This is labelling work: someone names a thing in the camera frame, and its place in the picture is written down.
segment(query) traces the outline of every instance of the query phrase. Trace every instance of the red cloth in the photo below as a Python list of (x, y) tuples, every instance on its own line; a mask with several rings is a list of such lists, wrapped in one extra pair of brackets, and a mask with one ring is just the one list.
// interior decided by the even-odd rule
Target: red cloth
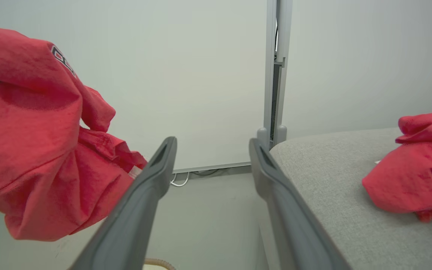
[(110, 213), (146, 164), (106, 133), (114, 115), (52, 43), (0, 29), (0, 212), (14, 238), (55, 241)]
[(432, 218), (432, 113), (399, 120), (400, 147), (390, 152), (363, 179), (377, 207), (394, 213), (415, 212)]

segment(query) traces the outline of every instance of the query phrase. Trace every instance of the gray couch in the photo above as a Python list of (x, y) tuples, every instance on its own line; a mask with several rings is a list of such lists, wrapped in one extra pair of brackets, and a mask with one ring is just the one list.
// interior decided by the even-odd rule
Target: gray couch
[[(397, 128), (296, 138), (271, 154), (354, 269), (432, 269), (432, 222), (374, 206), (361, 182), (398, 147)], [(259, 203), (269, 269), (278, 269), (271, 224)]]

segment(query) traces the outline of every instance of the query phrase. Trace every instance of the black cable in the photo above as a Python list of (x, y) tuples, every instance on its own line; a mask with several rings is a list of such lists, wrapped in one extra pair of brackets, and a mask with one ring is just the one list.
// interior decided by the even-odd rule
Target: black cable
[(211, 171), (210, 173), (199, 173), (199, 172), (195, 172), (193, 171), (194, 174), (196, 174), (197, 176), (210, 176), (213, 173), (216, 173), (217, 171), (219, 171), (220, 169), (215, 169), (213, 171), (211, 171), (210, 169), (208, 171)]

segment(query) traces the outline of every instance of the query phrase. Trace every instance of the clothing tag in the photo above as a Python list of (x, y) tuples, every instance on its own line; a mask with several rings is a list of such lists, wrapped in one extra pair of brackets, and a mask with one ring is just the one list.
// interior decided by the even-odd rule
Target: clothing tag
[(136, 177), (139, 176), (139, 174), (141, 173), (141, 171), (142, 171), (142, 169), (139, 169), (139, 168), (136, 167), (136, 166), (132, 166), (131, 171), (129, 171), (129, 173), (127, 173), (127, 174), (129, 174), (129, 176), (130, 176), (132, 179), (136, 179)]

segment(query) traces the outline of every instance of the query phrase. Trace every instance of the gray upholstered seat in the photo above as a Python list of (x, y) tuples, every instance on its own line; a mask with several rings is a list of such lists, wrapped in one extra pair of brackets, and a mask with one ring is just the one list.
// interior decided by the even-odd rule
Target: gray upholstered seat
[(432, 222), (378, 209), (361, 184), (399, 135), (395, 128), (332, 133), (271, 150), (355, 269), (432, 269)]

